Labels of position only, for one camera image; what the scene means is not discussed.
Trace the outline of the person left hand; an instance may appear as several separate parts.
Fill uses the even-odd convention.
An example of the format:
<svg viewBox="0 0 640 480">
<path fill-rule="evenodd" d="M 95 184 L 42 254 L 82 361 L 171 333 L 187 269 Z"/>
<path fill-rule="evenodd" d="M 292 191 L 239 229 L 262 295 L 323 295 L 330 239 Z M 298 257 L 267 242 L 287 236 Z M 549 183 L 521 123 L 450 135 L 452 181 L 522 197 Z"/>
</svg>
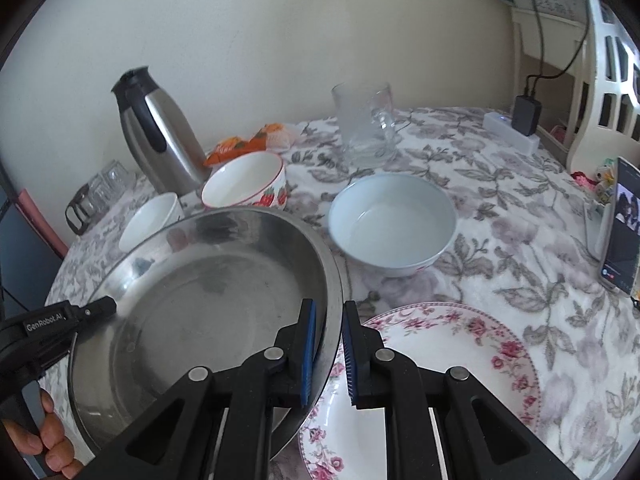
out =
<svg viewBox="0 0 640 480">
<path fill-rule="evenodd" d="M 44 419 L 38 434 L 33 434 L 13 420 L 2 418 L 2 425 L 18 452 L 36 456 L 42 454 L 48 467 L 60 478 L 73 479 L 84 468 L 75 457 L 75 450 L 66 437 L 61 419 L 54 411 L 54 402 L 46 390 L 40 390 Z"/>
</svg>

